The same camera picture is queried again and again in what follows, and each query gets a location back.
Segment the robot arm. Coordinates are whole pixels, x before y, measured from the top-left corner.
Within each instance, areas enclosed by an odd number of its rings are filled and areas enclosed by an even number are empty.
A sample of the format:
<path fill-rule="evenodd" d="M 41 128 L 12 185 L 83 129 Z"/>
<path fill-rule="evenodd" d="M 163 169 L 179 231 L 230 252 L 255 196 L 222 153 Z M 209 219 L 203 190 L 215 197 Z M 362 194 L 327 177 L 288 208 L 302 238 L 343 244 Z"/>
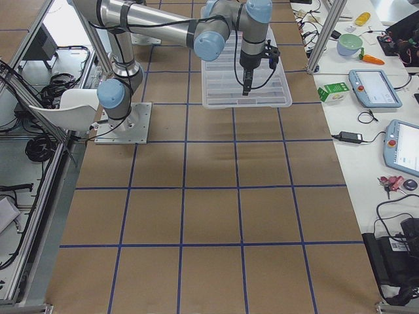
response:
<path fill-rule="evenodd" d="M 199 18 L 187 18 L 148 7 L 136 1 L 71 1 L 71 5 L 94 29 L 107 32 L 113 57 L 113 75 L 100 84 L 98 98 L 117 134 L 130 131 L 138 121 L 132 96 L 143 80 L 134 57 L 131 34 L 140 34 L 191 49 L 203 61 L 214 61 L 222 53 L 231 32 L 242 33 L 239 80 L 243 95 L 255 89 L 253 72 L 263 59 L 274 59 L 278 51 L 266 36 L 272 17 L 271 1 L 207 1 Z"/>

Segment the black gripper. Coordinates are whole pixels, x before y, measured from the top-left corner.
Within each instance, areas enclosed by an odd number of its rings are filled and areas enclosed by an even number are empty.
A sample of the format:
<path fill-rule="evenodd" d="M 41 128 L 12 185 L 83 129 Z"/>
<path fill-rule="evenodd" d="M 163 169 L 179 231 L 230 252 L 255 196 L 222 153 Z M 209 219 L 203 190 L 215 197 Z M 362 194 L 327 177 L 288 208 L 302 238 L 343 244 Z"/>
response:
<path fill-rule="evenodd" d="M 261 55 L 240 54 L 240 65 L 243 67 L 243 96 L 248 96 L 253 82 L 253 72 L 261 64 Z"/>

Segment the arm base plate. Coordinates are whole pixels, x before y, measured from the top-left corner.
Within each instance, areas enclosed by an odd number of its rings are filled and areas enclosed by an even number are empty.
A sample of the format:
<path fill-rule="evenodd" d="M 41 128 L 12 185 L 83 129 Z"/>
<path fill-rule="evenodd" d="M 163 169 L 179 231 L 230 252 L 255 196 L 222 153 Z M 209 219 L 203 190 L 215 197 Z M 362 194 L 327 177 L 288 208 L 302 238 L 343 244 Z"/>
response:
<path fill-rule="evenodd" d="M 101 145 L 146 144 L 151 111 L 152 103 L 132 103 L 130 115 L 117 127 L 119 122 L 108 119 L 103 109 L 101 120 L 107 122 L 98 126 L 94 142 Z"/>

